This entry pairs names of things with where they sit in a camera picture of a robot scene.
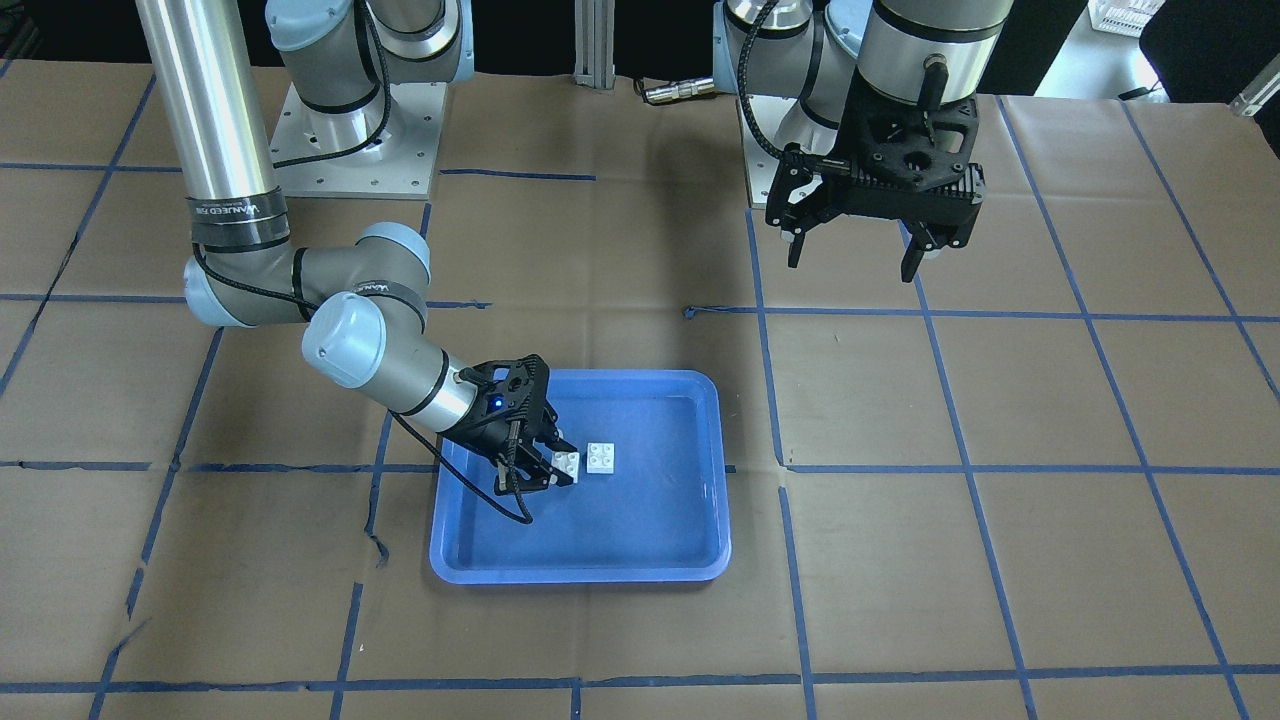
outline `blue tape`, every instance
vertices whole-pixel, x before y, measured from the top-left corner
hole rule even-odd
[[[791,527],[791,501],[787,488],[778,488],[782,511],[782,537],[787,544],[787,575],[791,578],[791,607],[796,616],[796,643],[800,648],[800,684],[804,688],[805,716],[818,720],[818,700],[813,691],[813,665],[809,660],[809,630],[804,621],[804,596],[800,592],[800,564],[796,560],[795,530]]]
[[[910,307],[764,307],[768,315],[856,315],[856,316],[902,316],[919,318],[923,311]],[[760,309],[735,305],[690,305],[685,307],[685,319],[692,319],[699,313],[728,313],[749,315]],[[1007,318],[1029,320],[1126,320],[1142,323],[1280,323],[1275,315],[1178,315],[1142,313],[1053,313],[1039,310],[931,310],[934,318]]]
[[[582,680],[575,678],[568,693],[568,720],[582,717]]]
[[[778,420],[778,395],[773,386],[773,356],[769,354],[769,327],[764,319],[764,283],[760,279],[760,252],[755,245],[755,220],[751,209],[745,210],[746,242],[751,250],[751,281],[755,283],[755,319],[760,332],[760,356],[764,359],[764,392],[769,398],[769,429],[773,432],[773,457],[782,461],[782,427]]]
[[[899,232],[902,233],[904,245],[911,242],[906,227],[899,223]],[[929,313],[929,300],[924,293],[924,282],[920,275],[915,275],[915,295],[920,301],[920,311],[924,318],[924,329],[929,336],[929,347],[933,350],[933,363],[938,369],[938,382],[942,386],[942,397],[947,405],[947,416],[951,420],[951,432],[955,436],[956,450],[960,454],[960,462],[964,465],[965,484],[969,488],[969,501],[973,503],[974,518],[978,521],[978,534],[982,537],[982,548],[987,555],[987,568],[991,570],[991,582],[996,589],[996,601],[1000,605],[1000,616],[1005,623],[1005,633],[1009,635],[1009,650],[1014,657],[1014,669],[1018,673],[1018,684],[1023,691],[1023,702],[1027,706],[1028,720],[1037,720],[1036,698],[1032,694],[1032,683],[1027,678],[1027,662],[1023,659],[1021,643],[1018,641],[1018,629],[1014,626],[1014,615],[1009,607],[1009,594],[1005,592],[1005,580],[1000,573],[1000,564],[996,561],[996,547],[991,541],[991,529],[987,525],[987,512],[982,507],[982,497],[978,492],[978,480],[974,478],[973,465],[969,460],[969,447],[964,441],[964,430],[960,428],[960,413],[956,410],[955,396],[951,393],[951,380],[947,377],[947,366],[942,360],[942,346],[938,342],[937,328],[933,325],[933,315]]]
[[[1235,304],[1226,295],[1226,286],[1222,284],[1221,278],[1217,277],[1217,270],[1213,269],[1213,264],[1208,260],[1208,254],[1204,252],[1204,246],[1201,245],[1199,236],[1196,234],[1196,228],[1192,227],[1190,218],[1187,217],[1187,211],[1183,210],[1183,204],[1178,200],[1178,193],[1174,192],[1174,186],[1169,183],[1169,178],[1165,177],[1165,170],[1160,167],[1160,161],[1156,160],[1156,154],[1151,151],[1151,146],[1147,145],[1147,137],[1142,135],[1142,129],[1138,128],[1138,122],[1134,119],[1133,113],[1129,111],[1129,106],[1124,102],[1120,104],[1120,109],[1124,110],[1125,118],[1129,120],[1129,127],[1133,128],[1133,133],[1138,137],[1138,142],[1142,143],[1142,151],[1147,154],[1147,159],[1151,160],[1152,169],[1156,170],[1156,177],[1160,178],[1160,183],[1165,186],[1165,192],[1169,193],[1169,201],[1174,204],[1174,209],[1178,210],[1178,218],[1181,219],[1183,227],[1187,229],[1187,236],[1192,238],[1192,245],[1196,246],[1196,254],[1199,255],[1201,263],[1204,264],[1204,269],[1208,270],[1208,277],[1213,279],[1213,287],[1217,288],[1217,293],[1222,296],[1222,304],[1226,305],[1226,311],[1235,320],[1235,327],[1240,332],[1240,337],[1244,338],[1244,345],[1248,346],[1249,354],[1253,355],[1253,361],[1257,363],[1258,369],[1262,372],[1262,377],[1267,382],[1267,387],[1271,388],[1271,395],[1280,401],[1280,387],[1276,387],[1275,378],[1271,377],[1271,372],[1267,370],[1267,364],[1262,361],[1262,355],[1258,352],[1258,347],[1253,343],[1253,337],[1249,336],[1248,328],[1240,322],[1239,314],[1235,311]]]
[[[360,619],[360,598],[364,593],[364,584],[353,583],[351,585],[351,606],[347,610],[347,630],[342,635],[342,659],[338,661],[338,684],[333,691],[333,703],[329,706],[329,720],[339,720],[342,717],[342,694],[347,684],[347,671],[351,669],[351,647],[356,643],[356,621]]]
[[[151,469],[150,462],[77,462],[46,460],[0,460],[0,468],[22,468],[23,470],[100,470],[113,473],[143,473]]]
[[[129,594],[124,598],[124,615],[133,619],[133,606],[138,603],[138,593],[142,592],[142,578],[146,573],[142,568],[133,570],[133,582],[129,583]]]
[[[111,155],[111,161],[109,165],[116,168],[120,164],[120,156],[124,155],[124,149],[129,146],[129,140],[133,138],[133,131],[138,128],[138,120],[142,119],[142,110],[147,106],[147,100],[151,97],[151,92],[156,88],[156,76],[152,74],[151,79],[147,81],[147,86],[142,90],[142,100],[138,101],[137,108],[133,110],[133,117],[129,118],[129,124],[124,128],[124,137],[120,138],[120,143],[115,146],[115,152]]]
[[[1050,238],[1053,241],[1053,249],[1057,251],[1059,259],[1062,263],[1062,269],[1066,273],[1066,279],[1071,286],[1071,293],[1075,295],[1075,302],[1080,307],[1080,313],[1085,315],[1084,325],[1089,331],[1089,338],[1093,341],[1093,348],[1098,355],[1098,361],[1102,364],[1102,372],[1106,374],[1107,384],[1111,387],[1111,393],[1115,397],[1116,405],[1120,409],[1120,416],[1124,419],[1125,429],[1129,432],[1129,438],[1133,441],[1134,451],[1138,454],[1138,461],[1140,462],[1143,471],[1147,478],[1147,487],[1151,489],[1151,497],[1156,503],[1156,510],[1160,514],[1160,520],[1165,525],[1165,533],[1169,536],[1169,543],[1172,546],[1174,556],[1178,559],[1178,566],[1183,573],[1183,578],[1187,582],[1187,589],[1190,592],[1192,600],[1196,602],[1196,611],[1199,614],[1201,623],[1204,626],[1204,634],[1208,637],[1210,644],[1213,648],[1213,655],[1217,657],[1219,669],[1226,680],[1226,687],[1231,693],[1231,700],[1235,702],[1235,708],[1240,715],[1240,720],[1249,719],[1249,711],[1244,706],[1244,698],[1240,694],[1240,688],[1235,683],[1235,676],[1231,673],[1231,667],[1226,660],[1226,652],[1222,648],[1222,643],[1217,637],[1217,630],[1213,628],[1213,620],[1208,615],[1208,609],[1204,606],[1204,601],[1201,597],[1199,585],[1196,583],[1196,578],[1192,574],[1190,565],[1187,561],[1187,555],[1183,551],[1181,541],[1178,539],[1178,532],[1174,529],[1172,520],[1169,516],[1169,509],[1165,506],[1165,498],[1160,492],[1160,484],[1156,482],[1156,475],[1152,471],[1151,462],[1147,457],[1147,451],[1142,446],[1142,439],[1138,437],[1137,425],[1133,421],[1133,416],[1129,414],[1129,406],[1125,404],[1124,395],[1120,392],[1120,384],[1116,382],[1115,373],[1112,372],[1111,363],[1107,360],[1107,354],[1102,347],[1102,340],[1098,337],[1097,328],[1093,324],[1093,319],[1089,316],[1088,306],[1084,302],[1084,295],[1080,292],[1080,287],[1075,281],[1075,273],[1071,270],[1071,264],[1066,259],[1066,252],[1062,249],[1061,238],[1057,234],[1057,228],[1053,224],[1053,219],[1048,213],[1048,208],[1044,204],[1044,197],[1041,195],[1039,184],[1036,182],[1036,177],[1032,173],[1030,165],[1027,163],[1027,155],[1023,151],[1021,141],[1018,137],[1018,132],[1014,129],[1012,123],[1009,119],[1009,110],[1005,106],[1004,97],[996,97],[996,105],[1000,108],[1000,115],[1005,122],[1005,127],[1009,128],[1009,137],[1012,141],[1014,151],[1018,154],[1018,161],[1023,167],[1023,173],[1027,176],[1027,182],[1030,184],[1032,193],[1036,196],[1036,204],[1039,206],[1041,215],[1044,219],[1044,227],[1048,229]],[[1121,109],[1128,114],[1128,108]],[[1146,149],[1146,141],[1140,137],[1139,141],[1143,142]],[[1148,156],[1155,163],[1155,156]],[[1170,197],[1172,199],[1172,190],[1169,190]],[[1190,224],[1187,224],[1188,232],[1192,232]],[[1234,307],[1231,307],[1230,301],[1226,299],[1224,292],[1224,302],[1228,305],[1228,310],[1234,314]]]
[[[1236,675],[1280,675],[1280,665],[1233,665]],[[1217,665],[1128,665],[1098,667],[1033,667],[1027,675],[1034,680],[1076,678],[1176,678],[1188,675],[1219,675]],[[842,684],[910,684],[910,683],[973,683],[1014,680],[1015,670],[936,670],[886,673],[814,673],[815,685]],[[282,680],[273,683],[205,683],[198,680],[169,683],[160,680],[113,680],[106,694],[115,693],[189,693],[189,692],[396,692],[396,691],[485,691],[485,689],[572,689],[577,688],[676,688],[676,687],[732,687],[732,685],[797,685],[800,675],[636,675],[603,680],[580,678],[422,678],[384,680]],[[28,682],[0,683],[0,694],[86,694],[101,688],[101,682]]]
[[[800,675],[627,675],[607,680],[582,680],[584,688],[691,688],[713,685],[799,685]]]
[[[485,170],[481,168],[451,168],[440,170],[442,176],[489,176],[498,178],[525,178],[525,179],[563,179],[595,182],[595,176],[580,176],[572,173],[515,173],[511,170]]]
[[[155,88],[156,77],[152,74],[151,79],[147,82],[146,88],[142,91],[142,97],[138,100],[137,108],[133,110],[133,117],[129,119],[129,124],[124,128],[124,137],[120,138],[120,143],[115,147],[115,154],[111,155],[111,164],[116,164],[120,160],[120,155],[124,154],[125,146],[129,143],[129,138],[133,136],[134,128],[138,126],[138,119],[142,118],[142,109],[147,104],[147,97],[151,96],[152,88]],[[32,315],[31,322],[27,323],[27,329],[22,333],[22,340],[18,341],[18,347],[14,348],[13,355],[9,357],[9,364],[5,366],[5,372],[0,375],[0,396],[4,396],[5,391],[9,388],[9,383],[13,380],[14,373],[18,370],[18,364],[22,361],[22,356],[27,352],[27,347],[31,345],[31,338],[36,334],[36,325],[40,323],[40,318],[45,314],[45,307],[49,306],[49,299],[54,295],[54,288],[58,287],[58,281],[63,278],[63,273],[67,272],[67,265],[72,261],[72,255],[76,254],[76,249],[79,246],[79,241],[84,237],[84,231],[88,228],[90,220],[93,218],[93,211],[97,210],[99,204],[102,201],[102,195],[106,192],[106,184],[111,181],[111,170],[102,173],[102,182],[97,184],[97,190],[93,192],[93,199],[90,200],[88,209],[84,210],[84,215],[81,218],[81,223],[76,229],[76,234],[72,237],[70,245],[67,247],[67,252],[63,255],[61,263],[58,265],[58,272],[54,273],[54,279],[49,283],[49,290],[45,291],[40,306],[36,307],[36,314]]]
[[[431,204],[425,202],[422,205],[422,222],[417,225],[417,234],[422,236],[422,240],[430,242],[428,237],[428,227],[431,224]]]
[[[1280,664],[1231,665],[1236,675],[1280,675]]]
[[[1111,667],[1050,667],[1028,670],[1028,674],[1037,680],[1071,678],[1167,678],[1181,675],[1221,675],[1222,669],[1217,665],[1129,665]]]
[[[116,173],[180,173],[182,168],[150,167],[150,165],[92,165],[77,163],[0,163],[0,168],[6,170],[92,170]]]
[[[115,643],[111,652],[106,653],[106,662],[102,664],[102,676],[97,682],[97,688],[93,692],[93,703],[88,710],[88,720],[97,720],[102,714],[102,703],[106,702],[106,691],[111,684],[111,675],[115,674],[115,664],[120,660],[120,651],[123,651],[124,647],[129,644],[129,642],[133,641],[140,632],[142,632],[142,628],[146,626],[147,621],[143,620],[137,628],[133,628],[129,634],[124,635],[124,639]]]
[[[1016,680],[1016,670],[936,670],[927,673],[818,673],[820,685],[900,684],[900,683],[975,683]]]
[[[44,295],[35,292],[0,292],[0,300],[14,300],[18,302],[42,302]],[[184,297],[150,296],[150,295],[50,295],[49,302],[140,302],[156,305],[178,305],[187,301]]]
[[[333,680],[284,680],[278,683],[164,683],[157,680],[113,682],[108,694],[115,693],[296,693],[333,692],[338,683]]]
[[[0,168],[6,170],[92,170],[104,173],[110,170],[110,165],[88,165],[77,163],[0,163]]]
[[[374,465],[285,465],[276,462],[201,462],[187,468],[189,473],[372,473]]]
[[[343,692],[384,691],[559,691],[570,689],[576,678],[403,678],[348,680]]]
[[[182,168],[168,165],[111,165],[118,173],[180,173]]]
[[[151,512],[151,524],[147,527],[147,538],[142,543],[142,553],[140,556],[142,565],[151,562],[151,551],[155,550],[156,536],[160,534],[160,519],[164,516],[164,507],[169,502],[173,480],[182,466],[182,451],[187,447],[187,436],[191,434],[191,425],[196,421],[196,410],[200,409],[200,401],[205,396],[205,386],[209,384],[209,374],[214,369],[214,357],[218,355],[218,347],[221,342],[223,328],[218,328],[214,332],[214,337],[209,341],[209,351],[205,352],[205,364],[201,366],[200,377],[196,379],[196,388],[191,393],[191,402],[187,404],[187,415],[183,418],[182,429],[178,432],[178,442],[173,450],[173,459],[169,461],[169,470],[165,473],[164,484],[160,486],[160,497],[156,498],[156,507]]]
[[[929,474],[929,473],[964,473],[964,465],[787,465],[787,470],[801,474]],[[1152,471],[1157,475],[1280,475],[1280,468],[1220,468],[1220,466],[1194,466],[1194,465],[970,465],[969,470],[979,474],[992,473],[1097,473],[1097,474],[1143,474]]]
[[[96,692],[100,683],[0,683],[0,694],[73,694]]]

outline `black label band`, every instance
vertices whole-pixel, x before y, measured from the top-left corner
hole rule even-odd
[[[417,319],[422,324],[421,332],[426,332],[426,301],[411,288],[392,281],[364,281],[356,283],[351,288],[351,292],[364,297],[388,297],[408,305],[417,314]]]

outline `white crate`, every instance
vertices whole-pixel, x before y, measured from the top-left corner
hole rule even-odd
[[[1165,0],[1089,0],[1093,29],[1138,37]]]

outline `black cover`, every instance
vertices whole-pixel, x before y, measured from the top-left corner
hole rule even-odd
[[[1280,54],[1280,0],[1167,0],[1139,46],[1174,102],[1230,102]],[[1280,155],[1280,102],[1257,120]]]

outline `silver aluminum tube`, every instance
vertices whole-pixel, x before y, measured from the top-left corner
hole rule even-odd
[[[276,187],[244,29],[230,0],[137,0],[187,192],[251,197]]]
[[[387,29],[415,33],[440,19],[445,0],[369,0],[378,22]]]
[[[978,90],[982,72],[996,49],[998,36],[977,42],[938,42],[908,35],[886,23],[874,12],[867,20],[858,72],[876,90],[895,100],[914,104],[924,82],[924,59],[942,55],[951,76],[942,94],[942,102],[955,102]]]

